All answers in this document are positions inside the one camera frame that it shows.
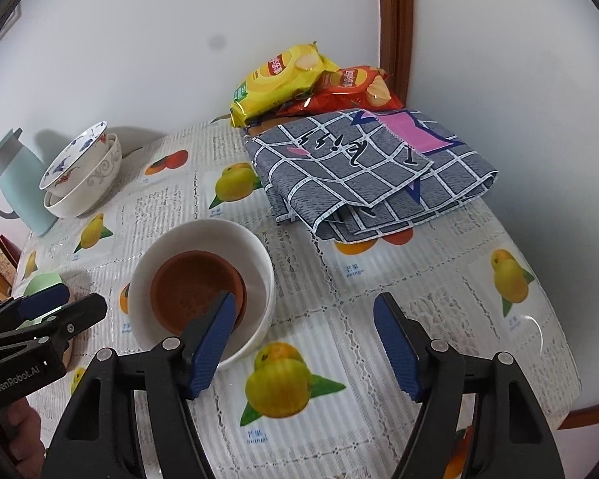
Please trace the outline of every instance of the brown bowl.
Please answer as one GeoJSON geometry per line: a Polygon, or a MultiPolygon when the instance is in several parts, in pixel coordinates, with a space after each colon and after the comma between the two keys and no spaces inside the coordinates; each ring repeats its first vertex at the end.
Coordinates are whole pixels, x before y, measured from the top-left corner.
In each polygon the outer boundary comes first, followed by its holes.
{"type": "Polygon", "coordinates": [[[156,272],[151,283],[151,308],[158,322],[179,336],[190,320],[207,312],[221,291],[235,296],[235,329],[246,310],[246,286],[240,273],[217,254],[183,252],[168,259],[156,272]]]}

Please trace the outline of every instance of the gray checkered cloth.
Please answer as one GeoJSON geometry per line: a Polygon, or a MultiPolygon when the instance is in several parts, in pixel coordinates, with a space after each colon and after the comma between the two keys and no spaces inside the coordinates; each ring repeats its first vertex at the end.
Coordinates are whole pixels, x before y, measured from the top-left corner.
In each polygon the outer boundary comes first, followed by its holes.
{"type": "Polygon", "coordinates": [[[353,109],[246,138],[278,222],[301,219],[322,240],[372,240],[484,194],[497,171],[423,113],[353,109]]]}

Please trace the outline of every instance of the red chip bag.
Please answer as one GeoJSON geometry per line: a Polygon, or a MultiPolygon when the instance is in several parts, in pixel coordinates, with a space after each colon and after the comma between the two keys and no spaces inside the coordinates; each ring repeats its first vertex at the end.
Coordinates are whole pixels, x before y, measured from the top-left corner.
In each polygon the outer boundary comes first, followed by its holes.
{"type": "Polygon", "coordinates": [[[276,115],[316,115],[329,111],[363,108],[368,111],[399,110],[403,105],[388,89],[381,68],[354,66],[324,72],[311,91],[282,104],[276,115]]]}

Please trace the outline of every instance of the pitcher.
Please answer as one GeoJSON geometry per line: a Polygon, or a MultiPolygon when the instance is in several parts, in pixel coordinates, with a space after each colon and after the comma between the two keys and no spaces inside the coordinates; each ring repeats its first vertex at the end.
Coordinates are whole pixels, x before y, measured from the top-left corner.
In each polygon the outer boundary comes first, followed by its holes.
{"type": "Polygon", "coordinates": [[[7,220],[20,218],[36,236],[43,235],[57,218],[44,206],[45,192],[38,187],[44,164],[20,143],[22,130],[11,129],[0,140],[0,190],[13,212],[0,210],[7,220]]]}

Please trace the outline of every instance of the finger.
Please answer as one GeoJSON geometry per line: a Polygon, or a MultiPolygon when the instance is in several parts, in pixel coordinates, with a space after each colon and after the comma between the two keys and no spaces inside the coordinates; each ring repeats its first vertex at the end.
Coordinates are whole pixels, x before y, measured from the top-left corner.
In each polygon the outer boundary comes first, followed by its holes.
{"type": "Polygon", "coordinates": [[[18,435],[9,444],[16,461],[31,457],[40,442],[40,416],[30,409],[27,418],[18,426],[18,435]]]}
{"type": "Polygon", "coordinates": [[[18,472],[24,479],[38,479],[42,471],[42,465],[45,462],[45,446],[41,441],[36,443],[36,449],[33,455],[21,461],[16,466],[18,472]]]}
{"type": "Polygon", "coordinates": [[[21,398],[7,407],[7,420],[13,427],[17,427],[27,418],[29,411],[29,402],[26,398],[21,398]]]}

